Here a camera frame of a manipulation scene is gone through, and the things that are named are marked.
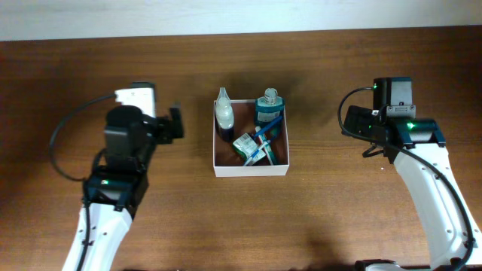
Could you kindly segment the clear pump soap bottle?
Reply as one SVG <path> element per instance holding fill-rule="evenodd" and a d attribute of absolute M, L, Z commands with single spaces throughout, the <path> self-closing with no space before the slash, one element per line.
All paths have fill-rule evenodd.
<path fill-rule="evenodd" d="M 215 103 L 216 131 L 225 142 L 234 137 L 234 112 L 226 88 L 221 87 Z"/>

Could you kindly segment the white green soap packet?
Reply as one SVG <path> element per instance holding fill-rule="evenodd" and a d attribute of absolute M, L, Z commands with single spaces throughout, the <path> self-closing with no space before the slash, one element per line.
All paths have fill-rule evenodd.
<path fill-rule="evenodd" d="M 233 149 L 242 157 L 244 162 L 247 161 L 249 156 L 260 146 L 248 133 L 242 134 L 232 145 Z M 248 166 L 253 166 L 266 157 L 267 155 L 262 150 Z"/>

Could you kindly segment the blue disposable razor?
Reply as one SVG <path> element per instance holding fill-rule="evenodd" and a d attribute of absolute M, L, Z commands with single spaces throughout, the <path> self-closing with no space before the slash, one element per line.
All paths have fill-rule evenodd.
<path fill-rule="evenodd" d="M 253 138 L 256 138 L 258 137 L 259 135 L 271 130 L 272 128 L 274 128 L 275 126 L 278 125 L 278 123 L 280 123 L 281 121 L 283 120 L 283 116 L 278 116 L 276 117 L 275 119 L 273 119 L 270 123 L 268 123 L 266 126 L 264 126 L 263 128 L 261 128 L 259 131 L 257 131 L 252 137 Z"/>

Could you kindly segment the teal Colgate toothpaste tube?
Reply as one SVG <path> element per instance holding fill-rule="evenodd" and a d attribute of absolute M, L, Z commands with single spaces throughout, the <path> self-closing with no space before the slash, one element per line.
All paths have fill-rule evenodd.
<path fill-rule="evenodd" d="M 263 152 L 267 155 L 267 159 L 270 163 L 271 166 L 276 166 L 278 165 L 278 160 L 276 158 L 276 155 L 271 147 L 271 144 L 274 143 L 274 140 L 279 134 L 279 129 L 277 127 L 271 128 L 270 130 L 264 132 L 263 134 L 257 135 L 256 136 L 256 141 L 258 144 L 262 144 L 266 141 L 270 141 L 264 148 Z"/>

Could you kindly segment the blue white toothbrush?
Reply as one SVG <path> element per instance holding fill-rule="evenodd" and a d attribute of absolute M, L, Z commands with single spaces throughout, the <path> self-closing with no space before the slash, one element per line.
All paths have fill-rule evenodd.
<path fill-rule="evenodd" d="M 266 141 L 264 141 L 250 156 L 249 158 L 247 159 L 247 161 L 244 162 L 243 166 L 248 166 L 250 164 L 250 162 L 257 156 L 257 154 L 262 151 L 263 148 L 265 148 L 266 146 L 270 145 L 270 143 L 272 142 L 271 139 L 268 139 Z"/>

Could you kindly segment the blue Listerine mouthwash bottle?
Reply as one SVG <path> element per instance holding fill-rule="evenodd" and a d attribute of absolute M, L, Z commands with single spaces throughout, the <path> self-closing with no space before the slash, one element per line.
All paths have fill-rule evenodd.
<path fill-rule="evenodd" d="M 275 88 L 267 88 L 264 95 L 255 100 L 255 125 L 266 126 L 278 116 L 283 115 L 284 110 L 285 100 L 278 96 Z"/>

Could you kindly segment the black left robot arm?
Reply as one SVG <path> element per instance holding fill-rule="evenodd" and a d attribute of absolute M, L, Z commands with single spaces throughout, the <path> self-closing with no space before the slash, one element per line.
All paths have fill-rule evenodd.
<path fill-rule="evenodd" d="M 105 147 L 82 182 L 82 208 L 64 270 L 109 270 L 148 189 L 148 167 L 158 145 L 184 136 L 179 105 L 169 115 L 119 105 L 106 115 Z"/>

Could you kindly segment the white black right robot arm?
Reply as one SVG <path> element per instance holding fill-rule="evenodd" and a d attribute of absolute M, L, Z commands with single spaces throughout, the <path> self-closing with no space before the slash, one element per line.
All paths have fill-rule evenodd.
<path fill-rule="evenodd" d="M 382 154 L 401 176 L 427 238 L 431 269 L 479 270 L 481 231 L 453 176 L 437 123 L 417 119 L 414 106 L 402 105 L 351 105 L 337 119 L 345 136 L 371 143 L 365 157 Z"/>

